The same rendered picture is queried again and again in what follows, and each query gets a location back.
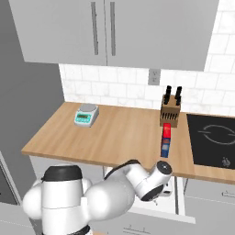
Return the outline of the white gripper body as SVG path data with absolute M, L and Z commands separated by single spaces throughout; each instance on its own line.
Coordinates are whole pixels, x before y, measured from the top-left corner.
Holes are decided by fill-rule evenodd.
M 162 190 L 162 196 L 170 196 L 173 192 L 172 181 L 169 180 L 167 184 L 164 185 Z

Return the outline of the white open drawer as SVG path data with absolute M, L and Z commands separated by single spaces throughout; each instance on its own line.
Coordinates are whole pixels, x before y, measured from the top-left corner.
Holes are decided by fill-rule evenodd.
M 92 222 L 95 235 L 131 235 L 123 231 L 131 225 L 134 228 L 145 228 L 150 235 L 174 235 L 173 224 L 196 224 L 196 219 L 185 214 L 185 197 L 183 179 L 171 178 L 173 192 L 170 196 L 159 196 L 151 202 L 142 202 L 136 198 L 132 208 L 118 218 Z

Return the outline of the grey drawer front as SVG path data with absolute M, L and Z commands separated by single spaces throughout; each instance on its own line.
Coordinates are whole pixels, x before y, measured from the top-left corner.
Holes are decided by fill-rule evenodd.
M 185 210 L 196 219 L 193 235 L 235 235 L 235 185 L 184 179 Z

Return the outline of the red and blue box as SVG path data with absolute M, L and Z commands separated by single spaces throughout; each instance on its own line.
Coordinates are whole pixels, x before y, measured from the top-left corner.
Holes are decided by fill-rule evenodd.
M 161 156 L 167 158 L 171 144 L 171 124 L 164 123 L 162 128 Z

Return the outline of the black hob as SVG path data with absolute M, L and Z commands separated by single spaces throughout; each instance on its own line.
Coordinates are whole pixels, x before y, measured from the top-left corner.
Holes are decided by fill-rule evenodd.
M 194 164 L 235 170 L 235 118 L 186 117 Z

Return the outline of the wooden knife block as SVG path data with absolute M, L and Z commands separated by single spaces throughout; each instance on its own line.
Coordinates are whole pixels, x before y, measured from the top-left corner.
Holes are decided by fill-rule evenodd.
M 181 104 L 170 95 L 167 104 L 162 101 L 161 113 L 160 113 L 160 126 L 164 123 L 170 123 L 172 128 L 176 128 L 178 125 L 178 119 L 181 111 Z

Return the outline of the grey base cupboard front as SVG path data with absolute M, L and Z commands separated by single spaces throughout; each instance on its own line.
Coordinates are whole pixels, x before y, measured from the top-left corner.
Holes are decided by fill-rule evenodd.
M 103 180 L 103 167 L 100 165 L 92 165 L 82 162 L 66 162 L 62 160 L 43 158 L 39 156 L 29 156 L 34 172 L 37 178 L 41 178 L 46 170 L 57 164 L 75 164 L 78 165 L 83 174 L 83 178 L 87 178 L 92 181 L 93 184 L 96 184 Z

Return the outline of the teal and white kitchen scale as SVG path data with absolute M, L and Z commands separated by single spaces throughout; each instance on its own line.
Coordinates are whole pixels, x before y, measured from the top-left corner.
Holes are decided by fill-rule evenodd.
M 91 128 L 99 115 L 99 107 L 95 104 L 81 104 L 76 110 L 74 124 L 79 127 Z

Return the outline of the tall grey cabinet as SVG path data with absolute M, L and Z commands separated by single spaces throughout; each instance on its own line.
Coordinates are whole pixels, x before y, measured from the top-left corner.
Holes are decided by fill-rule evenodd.
M 64 102 L 57 64 L 23 59 L 8 0 L 0 0 L 0 152 L 18 196 L 36 175 L 22 148 Z

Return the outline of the black handled knife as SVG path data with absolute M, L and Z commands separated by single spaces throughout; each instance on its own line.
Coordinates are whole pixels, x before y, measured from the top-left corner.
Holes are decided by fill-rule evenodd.
M 166 93 L 164 95 L 164 100 L 163 100 L 163 103 L 165 105 L 167 105 L 170 100 L 171 90 L 172 90 L 172 87 L 170 85 L 167 85 Z
M 176 90 L 176 94 L 174 96 L 174 99 L 176 100 L 176 105 L 180 106 L 181 103 L 181 92 L 182 92 L 182 86 L 178 86 Z

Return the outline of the grey wall socket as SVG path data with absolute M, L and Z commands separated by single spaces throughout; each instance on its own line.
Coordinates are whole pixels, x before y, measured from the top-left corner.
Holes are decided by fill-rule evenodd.
M 159 85 L 161 78 L 160 69 L 149 69 L 148 85 Z

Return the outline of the wide grey wall cupboard door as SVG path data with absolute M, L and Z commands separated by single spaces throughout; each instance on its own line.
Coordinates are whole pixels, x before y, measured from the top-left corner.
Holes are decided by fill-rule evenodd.
M 107 64 L 205 69 L 219 0 L 105 0 Z M 110 2 L 115 2 L 116 56 L 111 54 Z

